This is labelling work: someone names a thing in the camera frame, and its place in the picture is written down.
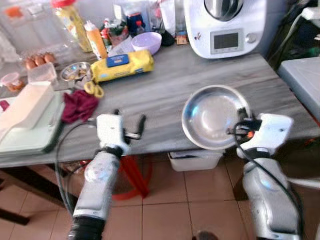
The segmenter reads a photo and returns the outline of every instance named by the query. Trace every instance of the silver robotic arm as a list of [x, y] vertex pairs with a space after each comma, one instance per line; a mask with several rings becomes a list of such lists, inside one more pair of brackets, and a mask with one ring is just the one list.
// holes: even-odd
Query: silver robotic arm
[[271, 159], [276, 149], [285, 142], [293, 120], [283, 115], [260, 114], [258, 119], [253, 120], [254, 124], [250, 121], [248, 124], [246, 121], [240, 123], [239, 127], [254, 126], [254, 136], [238, 145], [236, 152], [239, 157], [249, 160], [244, 166], [243, 187], [251, 203], [256, 236], [268, 240], [301, 240], [297, 205], [280, 186], [289, 193], [287, 177], [278, 162]]
[[121, 156], [130, 151], [130, 139], [140, 139], [146, 116], [142, 116], [137, 133], [126, 133], [123, 117], [102, 114], [96, 118], [100, 152], [85, 169], [85, 181], [76, 203], [68, 240], [101, 240], [112, 202]]

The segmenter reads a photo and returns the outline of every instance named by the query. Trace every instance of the stainless steel bowl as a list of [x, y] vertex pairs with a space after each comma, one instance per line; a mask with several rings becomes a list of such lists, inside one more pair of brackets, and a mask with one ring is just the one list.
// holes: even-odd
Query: stainless steel bowl
[[233, 135], [227, 128], [239, 120], [238, 109], [251, 109], [245, 98], [225, 85], [211, 85], [196, 91], [185, 103], [182, 128], [195, 145], [208, 150], [221, 150], [234, 145]]
[[64, 68], [60, 73], [60, 78], [64, 81], [75, 83], [86, 75], [91, 75], [90, 63], [76, 62]]

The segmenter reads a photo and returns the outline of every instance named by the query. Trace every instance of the egg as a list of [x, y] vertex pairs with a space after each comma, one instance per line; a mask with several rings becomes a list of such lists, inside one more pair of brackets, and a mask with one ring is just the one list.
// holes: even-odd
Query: egg
[[40, 66], [42, 64], [45, 64], [46, 61], [44, 60], [44, 58], [41, 55], [36, 55], [34, 56], [34, 62], [37, 66]]
[[46, 63], [54, 63], [56, 61], [56, 58], [52, 52], [46, 52], [44, 54], [44, 60]]
[[30, 58], [28, 57], [26, 60], [25, 60], [25, 67], [26, 69], [30, 70], [30, 69], [34, 69], [37, 67], [36, 63]]

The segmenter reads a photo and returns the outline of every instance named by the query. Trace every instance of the purple bowl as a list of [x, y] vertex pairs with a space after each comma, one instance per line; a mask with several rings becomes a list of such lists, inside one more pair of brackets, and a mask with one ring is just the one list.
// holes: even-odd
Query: purple bowl
[[157, 32], [145, 32], [135, 36], [131, 45], [135, 51], [149, 50], [153, 55], [161, 46], [162, 36]]

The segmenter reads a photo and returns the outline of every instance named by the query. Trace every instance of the white storage bin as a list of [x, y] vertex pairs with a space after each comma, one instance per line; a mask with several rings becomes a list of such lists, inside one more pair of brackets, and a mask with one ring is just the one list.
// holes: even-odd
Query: white storage bin
[[214, 169], [224, 150], [190, 150], [169, 152], [171, 166], [177, 172]]

